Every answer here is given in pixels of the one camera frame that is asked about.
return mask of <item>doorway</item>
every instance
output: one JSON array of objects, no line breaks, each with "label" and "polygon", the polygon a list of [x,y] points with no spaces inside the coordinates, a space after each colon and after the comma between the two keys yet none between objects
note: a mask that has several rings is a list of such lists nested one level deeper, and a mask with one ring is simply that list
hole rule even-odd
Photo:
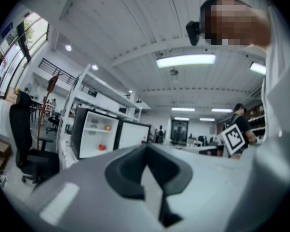
[{"label": "doorway", "polygon": [[172,120],[171,140],[178,145],[186,145],[188,135],[188,121]]}]

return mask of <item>fluorescent light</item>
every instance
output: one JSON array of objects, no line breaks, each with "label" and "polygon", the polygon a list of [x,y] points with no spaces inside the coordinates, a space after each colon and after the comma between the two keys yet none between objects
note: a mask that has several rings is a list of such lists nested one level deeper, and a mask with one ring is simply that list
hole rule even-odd
[{"label": "fluorescent light", "polygon": [[66,45],[66,50],[67,50],[68,52],[71,52],[71,51],[72,51],[72,47],[68,44],[68,45]]},{"label": "fluorescent light", "polygon": [[215,121],[214,118],[200,118],[200,121]]},{"label": "fluorescent light", "polygon": [[97,66],[97,65],[95,65],[95,64],[93,64],[91,67],[92,67],[92,69],[93,69],[93,70],[95,70],[95,71],[97,71],[97,70],[98,70],[98,66]]},{"label": "fluorescent light", "polygon": [[194,112],[194,108],[176,108],[172,107],[172,111],[186,111],[186,112]]},{"label": "fluorescent light", "polygon": [[261,65],[261,64],[255,63],[255,62],[253,62],[251,64],[250,70],[257,72],[257,73],[260,73],[262,75],[266,74],[266,67],[264,65]]},{"label": "fluorescent light", "polygon": [[232,113],[232,109],[223,109],[223,108],[213,108],[212,112],[217,112],[217,113]]},{"label": "fluorescent light", "polygon": [[189,120],[189,118],[179,118],[179,117],[175,117],[174,119],[176,119],[176,120],[186,120],[186,121]]},{"label": "fluorescent light", "polygon": [[188,64],[214,64],[216,60],[215,54],[194,54],[183,55],[170,58],[161,58],[156,61],[159,68],[188,65]]}]

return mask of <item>blue sign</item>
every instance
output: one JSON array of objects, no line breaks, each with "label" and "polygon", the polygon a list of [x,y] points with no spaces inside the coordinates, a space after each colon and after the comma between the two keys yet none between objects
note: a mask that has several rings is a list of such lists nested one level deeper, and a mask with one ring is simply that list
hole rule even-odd
[{"label": "blue sign", "polygon": [[4,38],[13,28],[13,21],[2,31],[1,36]]}]

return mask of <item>railing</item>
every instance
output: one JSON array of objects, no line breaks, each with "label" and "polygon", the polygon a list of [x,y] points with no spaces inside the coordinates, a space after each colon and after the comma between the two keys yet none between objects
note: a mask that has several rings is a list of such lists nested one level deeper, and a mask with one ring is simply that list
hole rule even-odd
[{"label": "railing", "polygon": [[[63,71],[62,69],[58,68],[56,65],[52,64],[46,59],[42,59],[42,62],[39,64],[39,67],[41,70],[44,70],[45,72],[51,74],[52,76],[57,75],[60,73],[60,76],[58,77],[59,80],[61,80],[64,83],[67,83],[69,85],[73,85],[74,82],[76,81],[76,78],[67,72]],[[88,87],[87,85],[81,84],[79,87],[79,90],[92,96],[96,97],[97,96],[97,91],[95,91],[93,88]]]}]

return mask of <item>window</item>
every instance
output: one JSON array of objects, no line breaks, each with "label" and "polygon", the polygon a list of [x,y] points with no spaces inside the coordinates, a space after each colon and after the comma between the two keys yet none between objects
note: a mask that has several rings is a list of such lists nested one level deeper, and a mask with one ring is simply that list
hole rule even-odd
[{"label": "window", "polygon": [[38,14],[30,14],[23,23],[11,30],[0,46],[0,96],[17,83],[31,57],[47,39],[48,22]]},{"label": "window", "polygon": [[32,46],[32,48],[29,50],[30,56],[33,56],[37,50],[46,42],[46,33],[40,37],[40,39]]},{"label": "window", "polygon": [[47,27],[48,22],[44,19],[40,19],[26,31],[26,44],[28,49],[31,49],[41,36],[46,34]]},{"label": "window", "polygon": [[9,65],[9,67],[3,72],[3,75],[1,77],[1,83],[0,83],[0,96],[4,96],[5,92],[7,91],[9,87],[10,80],[12,78],[12,75],[14,74],[14,71],[16,70],[16,67],[20,63],[20,61],[23,59],[24,54],[22,51],[18,51],[17,55],[13,59],[12,63]]},{"label": "window", "polygon": [[21,74],[23,73],[27,62],[28,62],[27,59],[23,58],[21,60],[21,62],[19,63],[18,67],[16,68],[16,70],[14,72],[14,76],[12,76],[12,80],[11,80],[11,83],[10,83],[10,87],[11,88],[13,88],[13,89],[17,89],[18,88],[17,85],[18,85],[19,78],[20,78]]}]

